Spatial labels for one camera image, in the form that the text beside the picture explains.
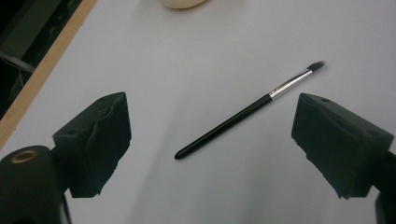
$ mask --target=white object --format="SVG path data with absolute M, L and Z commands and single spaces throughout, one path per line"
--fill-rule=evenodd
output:
M 187 8 L 195 7 L 203 3 L 205 0 L 161 0 L 166 7 L 171 8 Z

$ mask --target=wooden edge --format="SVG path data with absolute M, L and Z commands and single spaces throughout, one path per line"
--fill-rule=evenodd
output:
M 67 46 L 72 41 L 79 27 L 87 18 L 97 0 L 82 0 L 76 11 L 59 33 L 58 37 L 44 56 L 37 69 L 33 72 L 22 91 L 0 120 L 0 150 L 15 131 L 18 123 L 26 113 L 41 87 L 46 82 L 55 65 L 61 59 Z

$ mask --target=black bristles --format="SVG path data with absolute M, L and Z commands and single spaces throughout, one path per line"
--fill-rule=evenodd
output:
M 325 64 L 324 61 L 320 61 L 320 62 L 313 63 L 313 64 L 309 65 L 306 69 L 309 69 L 309 70 L 311 70 L 312 72 L 315 72 L 315 71 L 317 71 L 319 68 L 323 67 L 324 64 Z

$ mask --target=white surface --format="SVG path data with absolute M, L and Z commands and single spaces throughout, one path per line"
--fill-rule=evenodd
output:
M 74 223 L 375 223 L 338 199 L 290 137 L 300 92 L 396 133 L 396 1 L 99 1 L 0 156 L 96 99 L 128 97 L 132 145 Z M 319 60 L 327 66 L 183 161 L 176 152 Z

